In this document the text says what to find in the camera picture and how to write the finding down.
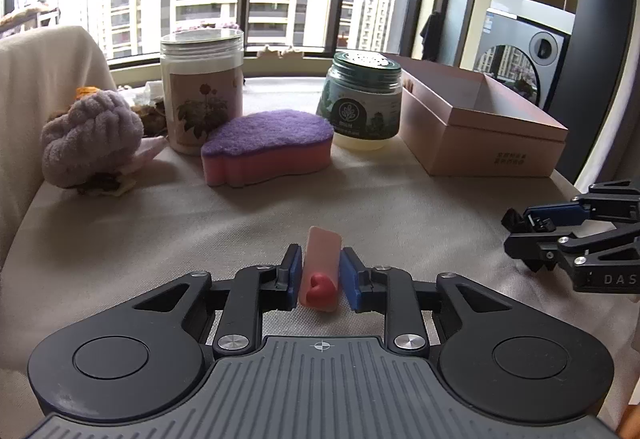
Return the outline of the grey washing machine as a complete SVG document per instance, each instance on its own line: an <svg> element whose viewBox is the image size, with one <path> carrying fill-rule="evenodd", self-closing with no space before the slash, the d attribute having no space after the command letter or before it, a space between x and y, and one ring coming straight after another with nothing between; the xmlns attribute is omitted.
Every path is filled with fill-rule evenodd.
<svg viewBox="0 0 640 439"><path fill-rule="evenodd" d="M558 84L573 13L534 0L491 0L474 69L547 110Z"/></svg>

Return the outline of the purple pink sponge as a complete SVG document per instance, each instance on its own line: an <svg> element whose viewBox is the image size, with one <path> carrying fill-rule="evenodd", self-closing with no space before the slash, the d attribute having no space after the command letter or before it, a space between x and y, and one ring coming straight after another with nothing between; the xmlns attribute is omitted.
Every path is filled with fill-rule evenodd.
<svg viewBox="0 0 640 439"><path fill-rule="evenodd" d="M204 180L232 188L320 171L331 164L334 130L324 118L273 110L232 119L201 148Z"/></svg>

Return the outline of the dark framed door panel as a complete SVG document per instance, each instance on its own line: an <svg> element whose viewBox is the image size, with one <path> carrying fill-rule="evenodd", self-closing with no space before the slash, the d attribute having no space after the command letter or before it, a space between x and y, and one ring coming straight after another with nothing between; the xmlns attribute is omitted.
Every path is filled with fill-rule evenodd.
<svg viewBox="0 0 640 439"><path fill-rule="evenodd" d="M468 36L475 0L435 0L424 24L422 58L448 66L459 66Z"/></svg>

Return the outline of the brown furry plush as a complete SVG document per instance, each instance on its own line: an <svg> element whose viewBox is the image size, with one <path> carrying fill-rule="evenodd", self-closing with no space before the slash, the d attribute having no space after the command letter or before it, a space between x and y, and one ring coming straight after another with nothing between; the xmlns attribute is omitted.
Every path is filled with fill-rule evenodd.
<svg viewBox="0 0 640 439"><path fill-rule="evenodd" d="M131 110L140 117L145 138L167 136L167 121L163 100L152 104L134 105Z"/></svg>

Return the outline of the pink cardboard box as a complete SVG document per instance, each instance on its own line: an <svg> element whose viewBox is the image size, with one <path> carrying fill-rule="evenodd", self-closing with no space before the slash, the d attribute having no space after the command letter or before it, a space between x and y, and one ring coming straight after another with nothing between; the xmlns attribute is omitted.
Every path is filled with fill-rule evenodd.
<svg viewBox="0 0 640 439"><path fill-rule="evenodd" d="M486 74L391 55L402 69L399 136L431 176L547 178L568 129Z"/></svg>

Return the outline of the white floral canister jar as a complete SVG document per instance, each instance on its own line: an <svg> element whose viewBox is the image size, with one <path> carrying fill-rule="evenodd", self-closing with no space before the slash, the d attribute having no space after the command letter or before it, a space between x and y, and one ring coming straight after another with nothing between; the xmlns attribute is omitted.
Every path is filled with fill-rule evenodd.
<svg viewBox="0 0 640 439"><path fill-rule="evenodd" d="M198 155L208 137L243 114L244 34L237 28L198 28L160 40L168 140Z"/></svg>

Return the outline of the pink eraser with red heart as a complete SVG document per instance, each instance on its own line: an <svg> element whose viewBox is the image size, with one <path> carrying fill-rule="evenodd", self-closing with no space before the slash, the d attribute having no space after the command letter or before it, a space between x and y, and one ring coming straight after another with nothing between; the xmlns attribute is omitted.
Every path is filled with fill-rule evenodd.
<svg viewBox="0 0 640 439"><path fill-rule="evenodd" d="M303 306L322 312L337 308L341 250L340 234L319 227L309 229L298 292Z"/></svg>

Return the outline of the pink flower pot plant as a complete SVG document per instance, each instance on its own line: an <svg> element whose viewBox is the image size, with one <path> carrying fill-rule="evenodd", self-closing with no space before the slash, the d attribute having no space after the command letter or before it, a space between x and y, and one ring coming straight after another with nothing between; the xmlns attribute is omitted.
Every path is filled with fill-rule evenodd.
<svg viewBox="0 0 640 439"><path fill-rule="evenodd" d="M202 30L202 29L235 29L239 30L240 26L233 22L210 22L210 21L201 21L201 22L191 22L184 23L178 25L175 29L175 32L192 32L192 30Z"/></svg>

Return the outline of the orange fabric flower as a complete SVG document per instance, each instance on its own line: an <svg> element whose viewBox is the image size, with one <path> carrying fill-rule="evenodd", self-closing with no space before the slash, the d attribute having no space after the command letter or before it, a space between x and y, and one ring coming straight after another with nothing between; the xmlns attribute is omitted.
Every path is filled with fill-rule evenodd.
<svg viewBox="0 0 640 439"><path fill-rule="evenodd" d="M100 91L101 89L98 87L91 87L91 86L78 87L75 92L75 100L78 101L82 98L85 98L85 96L92 95Z"/></svg>

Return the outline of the clear plastic wrapper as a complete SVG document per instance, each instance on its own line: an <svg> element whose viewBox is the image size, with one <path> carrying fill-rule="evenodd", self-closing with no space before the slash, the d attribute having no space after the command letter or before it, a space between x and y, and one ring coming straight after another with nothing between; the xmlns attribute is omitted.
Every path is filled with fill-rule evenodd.
<svg viewBox="0 0 640 439"><path fill-rule="evenodd" d="M155 105L164 99L163 83L160 80L147 81L143 87L132 90L134 106Z"/></svg>

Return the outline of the beige sofa blanket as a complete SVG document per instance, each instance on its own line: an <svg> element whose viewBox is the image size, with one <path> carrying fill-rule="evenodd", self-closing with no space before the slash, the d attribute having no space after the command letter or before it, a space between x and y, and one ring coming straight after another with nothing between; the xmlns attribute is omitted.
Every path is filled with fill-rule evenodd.
<svg viewBox="0 0 640 439"><path fill-rule="evenodd" d="M32 29L1 40L1 259L6 260L43 177L40 132L76 89L113 90L102 51L78 26Z"/></svg>

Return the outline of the green lidded glass jar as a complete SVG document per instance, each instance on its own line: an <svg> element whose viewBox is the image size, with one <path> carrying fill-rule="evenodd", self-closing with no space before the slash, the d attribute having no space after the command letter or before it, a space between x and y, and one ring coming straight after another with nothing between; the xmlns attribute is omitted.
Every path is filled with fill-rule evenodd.
<svg viewBox="0 0 640 439"><path fill-rule="evenodd" d="M376 151L399 131L401 66L378 52L334 54L317 114L334 130L333 142L354 151Z"/></svg>

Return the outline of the lilac fluffy headband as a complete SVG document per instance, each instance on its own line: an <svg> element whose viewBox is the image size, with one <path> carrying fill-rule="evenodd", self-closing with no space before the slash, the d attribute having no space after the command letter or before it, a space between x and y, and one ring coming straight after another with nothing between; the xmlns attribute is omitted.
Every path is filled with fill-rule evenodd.
<svg viewBox="0 0 640 439"><path fill-rule="evenodd" d="M43 178L81 194L119 196L134 187L134 174L166 145L163 136L143 136L140 117L121 94L101 90L75 100L43 126Z"/></svg>

